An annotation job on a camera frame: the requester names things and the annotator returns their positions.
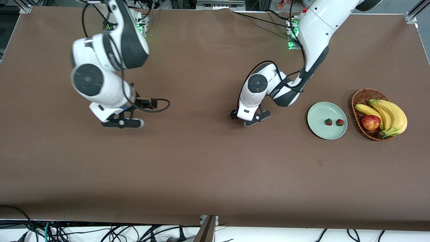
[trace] apple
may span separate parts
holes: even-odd
[[[361,119],[361,125],[367,130],[376,130],[381,124],[381,119],[375,115],[366,115]]]

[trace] banana bunch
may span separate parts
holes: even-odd
[[[381,120],[379,133],[383,138],[403,133],[408,126],[405,113],[396,104],[385,100],[369,100],[373,109],[364,104],[357,104],[355,109],[365,115],[375,115]]]
[[[398,135],[406,130],[408,119],[399,106],[385,100],[370,99],[369,103],[378,111],[382,120],[384,120],[384,128],[380,132],[382,137]]]

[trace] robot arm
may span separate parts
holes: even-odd
[[[293,33],[291,30],[289,33],[302,45],[306,56],[305,66],[294,81],[287,78],[282,72],[276,71],[277,67],[274,64],[257,68],[243,85],[238,110],[232,113],[232,117],[236,115],[238,118],[246,120],[245,126],[260,122],[264,118],[261,113],[264,114],[264,112],[259,114],[256,111],[265,95],[270,96],[281,107],[293,104],[327,56],[330,38],[354,8],[361,6],[360,10],[365,11],[380,2],[381,0],[316,0],[306,13],[295,16],[294,19],[300,26],[296,24],[293,27],[297,27],[298,33]],[[263,79],[267,81],[265,88],[256,90],[255,84],[251,85],[257,75],[265,77]]]
[[[136,106],[153,109],[156,101],[140,99],[134,88],[114,72],[141,67],[149,55],[148,44],[122,0],[105,3],[116,25],[113,30],[74,41],[72,86],[91,101],[91,111],[104,126],[142,127],[143,120],[124,118],[123,112],[132,113]]]

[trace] wicker basket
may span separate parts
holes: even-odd
[[[354,126],[358,129],[360,129],[363,132],[363,134],[366,135],[366,137],[368,137],[371,140],[385,141],[385,140],[389,140],[389,139],[394,138],[394,136],[388,136],[388,137],[382,138],[382,136],[379,135],[379,132],[380,132],[379,129],[374,130],[374,131],[369,131],[369,130],[367,130],[361,126],[360,121],[365,115],[362,114],[361,112],[357,111],[354,107],[357,104],[364,104],[364,105],[371,107],[371,105],[369,103],[370,99],[375,99],[375,100],[382,99],[382,100],[390,101],[387,98],[387,96],[385,96],[384,94],[382,94],[379,91],[374,90],[374,89],[366,88],[366,89],[361,89],[361,90],[357,91],[351,100],[351,106],[352,106],[351,107],[352,108],[351,114],[354,116],[353,120],[355,120]]]

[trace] cable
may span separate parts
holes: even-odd
[[[140,238],[140,235],[139,235],[139,232],[137,231],[137,229],[134,227],[134,226],[132,226],[132,228],[136,231],[136,233],[137,233],[137,240],[136,240],[136,242],[137,241],[139,241],[139,238]]]
[[[106,233],[103,238],[100,240],[100,242],[103,242],[110,234],[112,234],[113,231],[115,231],[116,229],[118,229],[120,226],[116,226],[113,229],[110,229],[108,233]]]
[[[81,16],[81,21],[82,21],[82,29],[83,29],[83,33],[85,34],[85,37],[88,38],[88,34],[86,33],[86,29],[85,29],[85,22],[84,22],[84,16],[85,16],[85,11],[88,8],[89,4],[85,4],[83,10],[82,10],[82,16]]]
[[[149,11],[145,15],[143,15],[143,17],[141,17],[140,19],[137,19],[137,21],[141,21],[142,19],[146,18],[150,12],[151,12],[151,9],[149,9]]]
[[[382,230],[378,237],[378,242],[381,242],[381,237],[385,233],[385,230]]]
[[[303,55],[303,70],[305,70],[305,71],[306,71],[306,56],[305,56],[305,54],[304,54],[303,46],[301,45],[300,40],[298,39],[298,37],[295,35],[295,33],[294,33],[294,28],[293,28],[293,25],[292,25],[292,22],[291,22],[291,18],[292,18],[292,16],[291,16],[291,15],[292,15],[292,13],[291,13],[291,11],[292,11],[292,9],[293,9],[293,1],[291,1],[291,5],[290,5],[290,13],[289,13],[289,21],[290,21],[291,33],[296,37],[297,43],[298,43],[298,44],[299,44],[299,46],[300,46],[301,54]]]
[[[142,6],[142,4],[140,3],[140,1],[136,1],[136,2],[140,5],[140,7],[142,9],[144,9],[143,6]],[[143,2],[143,3],[146,5],[147,8],[151,9],[146,2]]]
[[[123,2],[126,4],[126,6],[127,6],[129,9],[140,9],[140,8],[138,8],[138,7],[135,7],[135,6],[130,6],[130,5],[126,2],[126,0],[123,0]]]
[[[100,12],[100,10],[93,4],[93,7],[97,10],[97,12],[100,14],[100,16],[104,19],[104,21],[106,22],[106,25],[111,28],[109,26],[109,21],[104,17],[103,13]]]
[[[288,18],[284,18],[284,17],[282,17],[281,15],[279,15],[277,12],[275,12],[275,11],[273,11],[273,10],[267,9],[267,10],[266,10],[266,12],[271,12],[272,14],[276,15],[276,17],[278,17],[278,18],[280,18],[280,19],[283,19],[283,20],[289,20],[289,17],[288,17]]]
[[[161,227],[161,225],[153,225],[151,226],[151,228],[149,228],[143,235],[142,237],[137,241],[137,242],[142,242],[143,239],[150,233],[153,233],[154,230],[158,229],[159,227]]]
[[[46,226],[45,226],[45,242],[48,242],[48,228],[50,223],[51,222],[46,223]]]
[[[85,232],[64,233],[63,235],[92,233],[92,232],[98,232],[98,231],[102,231],[102,230],[109,230],[109,229],[100,229],[100,230],[92,230],[92,231],[85,231]]]
[[[252,11],[252,9],[257,5],[257,3],[259,2],[260,0],[256,0],[255,1],[255,3],[254,3],[254,5],[249,9],[250,11]]]
[[[178,227],[168,228],[168,229],[165,229],[165,230],[161,230],[161,231],[155,233],[154,235],[151,235],[150,237],[148,237],[145,240],[143,240],[143,242],[146,242],[146,241],[150,240],[151,238],[155,237],[159,233],[163,233],[163,232],[168,231],[168,230],[179,229],[180,227],[182,227],[182,228],[189,228],[189,227],[200,227],[200,226],[185,225],[185,226],[178,226]]]
[[[274,25],[279,25],[279,26],[282,26],[282,27],[285,27],[285,28],[292,28],[292,27],[287,26],[287,25],[282,25],[282,24],[278,24],[278,23],[275,23],[275,22],[267,21],[267,20],[264,20],[264,19],[259,19],[259,18],[256,18],[256,17],[253,17],[253,16],[249,16],[249,15],[246,15],[246,14],[243,14],[243,13],[239,13],[239,12],[235,12],[235,11],[233,11],[233,12],[235,14],[239,14],[239,15],[242,15],[242,16],[245,16],[245,17],[248,17],[248,18],[256,19],[256,20],[260,20],[260,21],[263,21],[263,22],[266,22],[266,23],[270,23],[270,24],[274,24]]]
[[[30,217],[24,212],[22,211],[20,208],[15,207],[15,206],[11,206],[11,205],[0,205],[0,208],[11,208],[11,209],[15,209],[17,211],[19,211],[20,213],[22,213],[22,215],[24,215],[24,217],[28,220],[28,222],[31,224],[31,226],[33,227],[34,231],[37,232],[36,230],[36,226],[34,225],[33,221],[30,219]],[[39,242],[39,236],[37,236],[36,234],[36,240],[37,242]]]
[[[148,20],[148,23],[147,24],[149,24],[149,22],[151,22],[151,20],[158,14],[160,12],[160,10],[157,10],[156,12],[155,12],[155,14],[154,14],[154,16],[152,16],[149,20]]]
[[[320,234],[319,238],[318,238],[315,242],[320,242],[320,241],[321,241],[321,239],[323,238],[324,234],[326,233],[326,231],[327,231],[327,229],[324,229],[324,230],[322,231],[322,233]]]
[[[166,107],[164,107],[164,108],[162,108],[162,109],[158,109],[158,110],[149,110],[149,109],[144,109],[144,108],[141,108],[141,107],[139,107],[139,106],[137,106],[135,103],[133,103],[130,99],[129,99],[129,97],[127,96],[127,94],[126,94],[126,90],[125,90],[125,88],[124,88],[124,67],[123,67],[123,63],[124,63],[124,61],[123,61],[123,57],[122,57],[122,55],[120,54],[120,52],[119,52],[119,50],[118,50],[118,47],[117,47],[117,44],[115,44],[115,42],[114,42],[114,40],[112,39],[112,36],[110,36],[110,35],[108,35],[109,36],[109,40],[114,44],[114,47],[115,47],[115,50],[117,51],[117,53],[118,53],[118,55],[120,56],[120,66],[121,66],[121,81],[122,81],[122,89],[123,89],[123,94],[124,94],[124,97],[127,99],[127,102],[129,102],[129,104],[131,104],[133,107],[135,107],[136,109],[139,109],[139,110],[141,110],[141,111],[144,111],[144,112],[149,112],[149,113],[158,113],[158,112],[163,112],[163,111],[165,111],[166,109],[168,109],[169,107],[170,107],[170,101],[169,100],[167,100],[167,99],[165,99],[165,98],[154,98],[154,100],[157,100],[157,101],[165,101],[165,102],[167,102],[167,106]]]
[[[360,242],[360,237],[358,236],[357,230],[354,230],[355,235],[357,236],[357,239],[352,237],[352,235],[349,233],[349,230],[347,230],[348,236],[353,239],[355,242]]]

